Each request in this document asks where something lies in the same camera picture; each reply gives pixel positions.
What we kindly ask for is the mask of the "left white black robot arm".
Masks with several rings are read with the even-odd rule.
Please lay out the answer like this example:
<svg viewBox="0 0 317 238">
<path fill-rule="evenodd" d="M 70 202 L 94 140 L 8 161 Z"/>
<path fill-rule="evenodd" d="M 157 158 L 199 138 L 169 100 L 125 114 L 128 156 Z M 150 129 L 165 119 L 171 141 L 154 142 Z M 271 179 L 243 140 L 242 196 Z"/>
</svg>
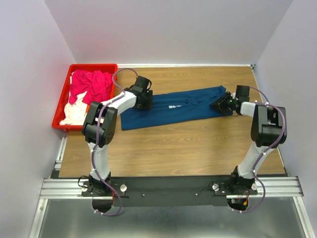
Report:
<svg viewBox="0 0 317 238">
<path fill-rule="evenodd" d="M 153 106 L 151 85 L 149 79 L 137 76 L 135 83 L 118 96 L 90 104 L 82 126 L 82 134 L 91 153 L 89 185 L 83 186 L 89 192 L 99 196 L 114 193 L 114 189 L 110 187 L 108 146 L 114 138 L 117 117 L 128 109 L 150 110 Z"/>
</svg>

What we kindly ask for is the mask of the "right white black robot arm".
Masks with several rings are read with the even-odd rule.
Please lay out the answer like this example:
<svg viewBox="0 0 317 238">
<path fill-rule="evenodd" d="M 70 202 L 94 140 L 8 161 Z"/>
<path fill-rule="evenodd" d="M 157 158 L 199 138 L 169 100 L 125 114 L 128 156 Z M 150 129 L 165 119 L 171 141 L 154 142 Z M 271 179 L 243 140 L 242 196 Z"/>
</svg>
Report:
<svg viewBox="0 0 317 238">
<path fill-rule="evenodd" d="M 236 92 L 226 92 L 211 107 L 227 116 L 236 112 L 239 116 L 252 118 L 251 146 L 244 160 L 236 166 L 225 182 L 214 182 L 215 193 L 239 194 L 252 189 L 257 172 L 265 158 L 287 138 L 286 109 L 265 103 L 250 102 L 250 89 L 254 87 L 238 85 Z"/>
</svg>

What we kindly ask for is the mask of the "blue printed t shirt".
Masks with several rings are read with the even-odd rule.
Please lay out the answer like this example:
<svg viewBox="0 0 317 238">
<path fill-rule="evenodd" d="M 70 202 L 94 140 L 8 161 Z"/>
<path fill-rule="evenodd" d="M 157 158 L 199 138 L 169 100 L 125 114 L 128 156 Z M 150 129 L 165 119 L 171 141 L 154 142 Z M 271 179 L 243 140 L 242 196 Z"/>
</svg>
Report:
<svg viewBox="0 0 317 238">
<path fill-rule="evenodd" d="M 211 88 L 173 92 L 153 96 L 153 108 L 148 111 L 128 109 L 121 117 L 121 129 L 161 126 L 190 120 L 222 117 L 211 107 L 226 93 L 226 88 Z"/>
</svg>

